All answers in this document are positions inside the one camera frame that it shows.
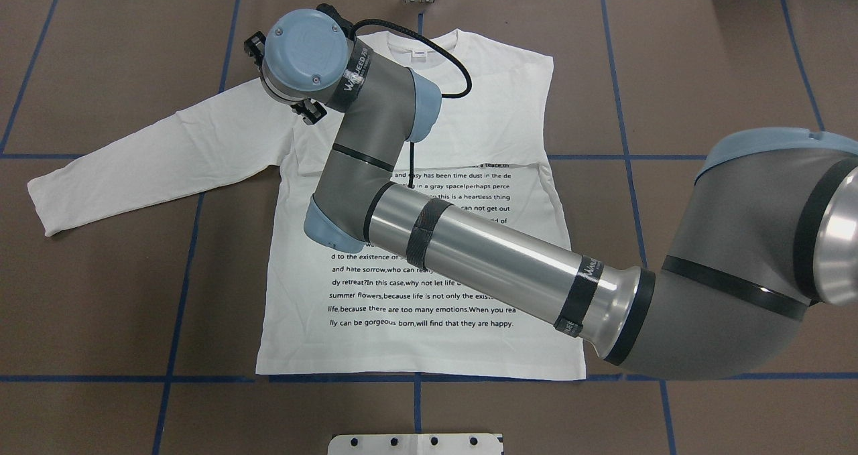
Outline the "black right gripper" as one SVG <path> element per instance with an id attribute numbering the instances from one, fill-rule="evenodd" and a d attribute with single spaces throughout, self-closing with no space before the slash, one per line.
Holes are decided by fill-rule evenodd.
<path id="1" fill-rule="evenodd" d="M 309 125 L 328 108 L 344 113 L 355 101 L 353 24 L 330 4 L 298 9 L 244 42 L 265 91 Z"/>

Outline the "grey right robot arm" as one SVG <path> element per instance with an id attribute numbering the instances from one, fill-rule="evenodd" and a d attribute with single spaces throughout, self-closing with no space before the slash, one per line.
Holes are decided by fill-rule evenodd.
<path id="1" fill-rule="evenodd" d="M 261 85 L 313 125 L 344 114 L 324 169 L 297 175 L 304 232 L 287 281 L 332 291 L 267 301 L 261 375 L 429 371 L 575 379 L 566 347 L 666 379 L 744 373 L 794 338 L 809 306 L 856 298 L 856 141 L 748 129 L 711 150 L 661 271 L 619 271 L 555 243 L 562 217 L 500 222 L 485 158 L 430 168 L 437 196 L 395 182 L 395 157 L 444 110 L 438 85 L 374 51 L 336 10 L 298 9 L 245 40 Z"/>

